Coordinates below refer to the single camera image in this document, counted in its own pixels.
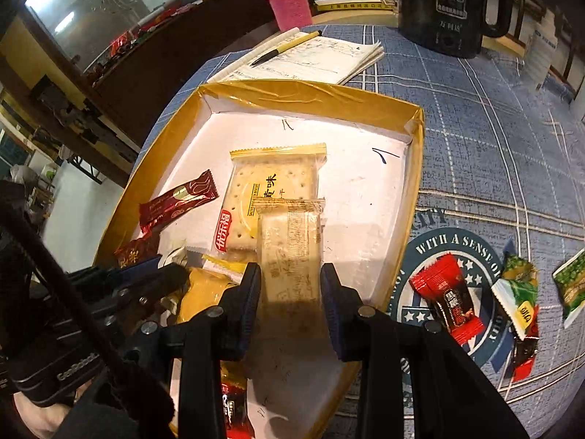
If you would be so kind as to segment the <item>white gloved left hand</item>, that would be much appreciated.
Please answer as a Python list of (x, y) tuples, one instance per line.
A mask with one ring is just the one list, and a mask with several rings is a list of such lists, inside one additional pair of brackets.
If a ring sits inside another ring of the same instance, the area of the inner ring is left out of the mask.
[(36, 406), (22, 393), (15, 393), (13, 398), (22, 421), (37, 438), (52, 438), (72, 410), (71, 406), (61, 403), (48, 407)]

